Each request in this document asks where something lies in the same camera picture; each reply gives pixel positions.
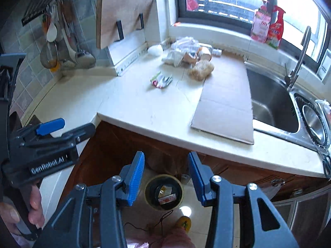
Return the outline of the person's left hand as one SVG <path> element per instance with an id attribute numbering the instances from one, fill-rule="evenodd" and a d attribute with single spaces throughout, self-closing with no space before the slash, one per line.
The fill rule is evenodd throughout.
<path id="1" fill-rule="evenodd" d="M 45 222 L 42 208 L 42 196 L 39 188 L 35 184 L 31 186 L 29 201 L 29 222 L 37 228 L 42 228 Z M 18 211 L 12 205 L 1 202 L 1 218 L 12 234 L 21 235 L 17 228 L 17 224 L 20 222 L 20 217 Z"/>

